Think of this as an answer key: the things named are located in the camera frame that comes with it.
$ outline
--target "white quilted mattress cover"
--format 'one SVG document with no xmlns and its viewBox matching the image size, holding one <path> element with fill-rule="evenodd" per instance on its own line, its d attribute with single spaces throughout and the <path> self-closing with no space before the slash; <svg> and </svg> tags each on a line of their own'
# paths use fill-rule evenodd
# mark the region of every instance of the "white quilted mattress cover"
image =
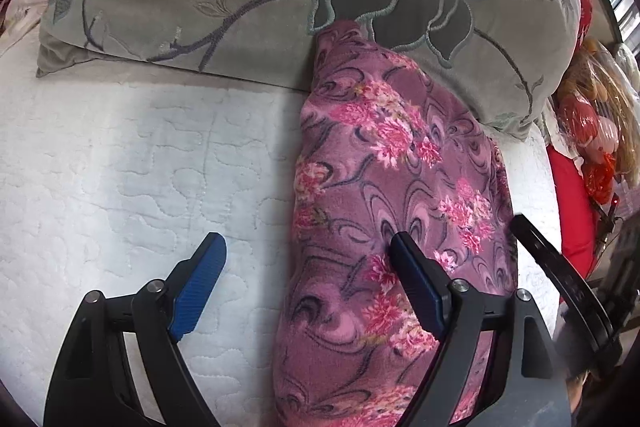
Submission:
<svg viewBox="0 0 640 427">
<path fill-rule="evenodd" d="M 134 293 L 220 232 L 225 269 L 180 350 L 223 426 L 270 427 L 305 95 L 103 60 L 38 80 L 37 51 L 36 29 L 0 58 L 0 379 L 41 423 L 82 296 Z M 526 142 L 492 136 L 514 210 L 559 247 L 540 132 L 532 127 Z M 518 270 L 552 328 L 558 293 L 522 248 Z M 160 419 L 127 336 L 141 401 Z"/>
</svg>

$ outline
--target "floral blanket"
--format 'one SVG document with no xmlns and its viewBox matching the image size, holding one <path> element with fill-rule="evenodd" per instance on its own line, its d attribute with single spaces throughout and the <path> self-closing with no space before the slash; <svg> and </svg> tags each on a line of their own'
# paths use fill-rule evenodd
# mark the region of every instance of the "floral blanket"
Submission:
<svg viewBox="0 0 640 427">
<path fill-rule="evenodd" d="M 294 273 L 273 361 L 278 417 L 287 427 L 392 427 L 438 341 L 418 324 L 386 247 L 409 231 L 452 277 L 511 292 L 506 171 L 455 96 L 356 23 L 319 34 L 301 126 Z M 483 333 L 452 421 L 472 412 L 490 343 Z"/>
</svg>

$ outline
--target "folded blanket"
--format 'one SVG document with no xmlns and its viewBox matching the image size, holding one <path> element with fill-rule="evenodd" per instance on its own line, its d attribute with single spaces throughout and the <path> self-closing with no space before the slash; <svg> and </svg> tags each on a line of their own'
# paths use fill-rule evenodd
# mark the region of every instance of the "folded blanket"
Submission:
<svg viewBox="0 0 640 427">
<path fill-rule="evenodd" d="M 278 416 L 291 427 L 392 427 L 438 342 L 418 324 L 386 247 L 409 231 L 452 278 L 513 291 L 506 171 L 455 96 L 356 23 L 319 34 L 301 126 L 294 274 L 273 361 Z M 483 334 L 452 421 L 472 412 L 490 344 Z"/>
</svg>

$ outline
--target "bed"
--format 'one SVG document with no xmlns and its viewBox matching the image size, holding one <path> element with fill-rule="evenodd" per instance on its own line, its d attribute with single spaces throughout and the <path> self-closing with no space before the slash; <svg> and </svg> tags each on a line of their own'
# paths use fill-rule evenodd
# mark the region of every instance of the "bed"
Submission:
<svg viewBox="0 0 640 427">
<path fill-rule="evenodd" d="M 165 277 L 207 232 L 228 261 L 180 350 L 224 426 L 270 426 L 271 350 L 289 276 L 304 92 L 130 61 L 36 79 L 38 31 L 0 58 L 0 375 L 42 422 L 50 374 L 82 296 Z M 487 129 L 515 212 L 560 247 L 545 144 Z M 518 285 L 550 331 L 558 293 L 518 248 Z M 135 339 L 145 411 L 159 419 Z"/>
</svg>

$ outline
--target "metal screw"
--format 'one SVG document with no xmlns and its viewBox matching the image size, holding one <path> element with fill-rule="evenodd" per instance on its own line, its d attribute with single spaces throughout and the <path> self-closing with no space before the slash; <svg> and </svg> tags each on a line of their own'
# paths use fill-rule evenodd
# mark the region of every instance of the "metal screw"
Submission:
<svg viewBox="0 0 640 427">
<path fill-rule="evenodd" d="M 146 284 L 146 291 L 150 293 L 158 293 L 164 288 L 164 281 L 162 279 L 153 279 Z"/>
<path fill-rule="evenodd" d="M 529 302 L 533 298 L 531 294 L 524 288 L 518 288 L 518 290 L 516 291 L 516 296 L 518 297 L 518 299 L 525 302 Z"/>
<path fill-rule="evenodd" d="M 84 300 L 93 304 L 100 300 L 100 292 L 98 292 L 98 290 L 92 290 L 84 296 Z"/>
<path fill-rule="evenodd" d="M 451 287 L 460 293 L 464 293 L 469 290 L 469 283 L 464 279 L 453 279 Z"/>
</svg>

